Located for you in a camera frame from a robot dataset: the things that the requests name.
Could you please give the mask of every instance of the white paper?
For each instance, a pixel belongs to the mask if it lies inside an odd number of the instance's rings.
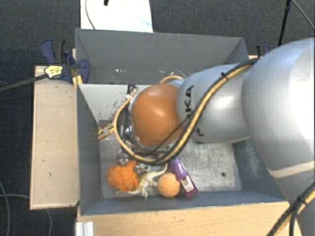
[[[149,0],[81,0],[81,28],[153,32]]]

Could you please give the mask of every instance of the wooden board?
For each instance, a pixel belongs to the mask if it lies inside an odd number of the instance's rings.
[[[95,216],[78,210],[77,221],[93,221],[95,236],[264,236],[287,208],[278,202]],[[287,236],[288,226],[278,235]]]

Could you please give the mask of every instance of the yellow cable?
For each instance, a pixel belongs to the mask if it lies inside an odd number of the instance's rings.
[[[154,162],[154,159],[148,159],[148,158],[144,158],[142,156],[137,155],[136,153],[134,153],[132,150],[130,150],[128,148],[128,146],[123,142],[123,140],[120,138],[120,135],[118,133],[118,127],[117,127],[117,123],[118,123],[118,118],[119,115],[122,113],[122,111],[124,110],[124,108],[128,105],[128,103],[131,101],[131,99],[136,95],[136,93],[138,92],[138,88],[134,89],[133,92],[130,94],[130,96],[127,98],[127,100],[123,103],[123,105],[118,109],[115,118],[114,118],[114,132],[116,135],[116,138],[118,140],[118,142],[121,144],[121,146],[125,149],[125,151],[127,151],[132,157],[134,157],[135,159],[139,159],[139,160],[144,160],[146,162]]]
[[[178,76],[178,75],[170,75],[166,76],[165,78],[161,79],[160,83],[163,83],[165,81],[171,80],[171,79],[182,79],[183,77]]]
[[[313,189],[313,191],[311,191],[308,194],[308,196],[305,198],[305,202],[307,204],[309,204],[313,199],[315,199],[315,189]],[[304,210],[305,207],[306,207],[306,205],[304,203],[302,203],[297,214],[299,215]],[[287,224],[290,222],[292,213],[293,213],[293,210],[289,213],[287,218],[285,220],[283,220],[283,222],[281,224],[279,224],[279,227],[276,229],[274,235],[279,234],[287,226]]]
[[[117,123],[118,123],[118,118],[119,115],[121,114],[121,112],[123,111],[123,109],[125,108],[125,106],[130,102],[130,100],[134,97],[134,95],[136,94],[136,91],[134,91],[130,97],[124,102],[124,104],[119,108],[119,110],[117,111],[115,118],[114,118],[114,131],[115,131],[115,135],[117,137],[118,142],[121,144],[121,146],[125,149],[125,151],[131,155],[133,158],[141,160],[143,162],[148,162],[148,163],[152,163],[152,162],[158,162],[159,164],[169,160],[173,155],[175,155],[182,146],[185,145],[187,139],[189,138],[191,132],[193,131],[193,128],[195,126],[195,124],[197,123],[203,109],[205,108],[205,106],[207,105],[209,99],[212,97],[212,95],[224,84],[226,83],[229,79],[233,78],[234,76],[236,76],[238,73],[240,73],[241,71],[243,71],[244,69],[250,67],[251,65],[245,65],[242,67],[239,67],[238,69],[236,69],[235,71],[227,74],[226,76],[222,77],[215,85],[214,87],[206,94],[206,96],[202,99],[200,106],[198,107],[198,109],[196,110],[196,113],[194,114],[186,132],[184,133],[184,135],[182,136],[182,138],[180,139],[180,141],[178,142],[177,146],[162,160],[159,159],[154,159],[154,158],[145,158],[142,156],[137,155],[136,153],[134,153],[130,148],[128,148],[128,146],[123,142],[123,140],[120,138],[119,133],[118,133],[118,129],[117,129]],[[170,79],[170,77],[172,76],[176,76],[177,75],[171,75],[171,76],[167,76],[165,77],[165,79]]]
[[[238,73],[240,73],[241,71],[243,71],[244,69],[248,68],[250,65],[246,65],[246,66],[242,66],[239,69],[231,72],[230,74],[228,74],[226,77],[222,77],[222,79],[215,84],[215,86],[206,94],[206,96],[202,99],[202,102],[200,104],[200,106],[198,107],[198,109],[196,110],[196,113],[194,114],[185,134],[183,135],[183,137],[181,138],[181,140],[178,142],[177,146],[172,150],[171,153],[169,153],[164,159],[162,159],[161,161],[159,161],[159,163],[165,162],[168,159],[170,159],[174,154],[176,154],[178,152],[178,150],[186,143],[189,135],[191,134],[191,132],[193,131],[193,128],[195,126],[195,124],[197,123],[197,121],[199,120],[199,117],[201,116],[201,113],[203,111],[203,109],[206,107],[208,101],[210,100],[210,98],[212,97],[212,95],[224,84],[226,83],[229,79],[233,78],[234,76],[236,76]]]

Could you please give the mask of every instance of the blue clamp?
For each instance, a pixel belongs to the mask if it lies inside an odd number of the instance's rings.
[[[90,67],[87,59],[81,59],[76,64],[75,59],[69,51],[63,51],[64,40],[54,41],[48,38],[42,42],[40,46],[41,54],[47,59],[49,65],[59,64],[63,67],[63,75],[59,80],[72,83],[72,70],[76,71],[76,75],[82,76],[83,83],[87,83],[90,76]]]

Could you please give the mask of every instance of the yellow tag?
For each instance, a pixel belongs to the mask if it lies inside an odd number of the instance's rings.
[[[63,67],[59,65],[50,65],[45,68],[44,72],[49,79],[58,79],[63,75]]]

